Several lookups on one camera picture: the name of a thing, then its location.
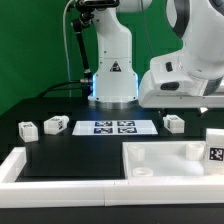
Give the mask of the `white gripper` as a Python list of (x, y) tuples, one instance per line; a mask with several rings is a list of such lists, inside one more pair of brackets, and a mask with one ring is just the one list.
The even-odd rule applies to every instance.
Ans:
[(149, 71), (140, 83), (139, 104), (143, 108), (224, 108), (224, 85), (222, 80)]

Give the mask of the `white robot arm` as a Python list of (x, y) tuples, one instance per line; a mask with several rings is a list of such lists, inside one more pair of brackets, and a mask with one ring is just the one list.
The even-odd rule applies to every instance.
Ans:
[(116, 14), (140, 11), (151, 2), (95, 7), (99, 66), (89, 102), (104, 108), (134, 102), (143, 108), (224, 108), (224, 0), (166, 0), (166, 18), (183, 47), (152, 58), (139, 78), (132, 69), (131, 32)]

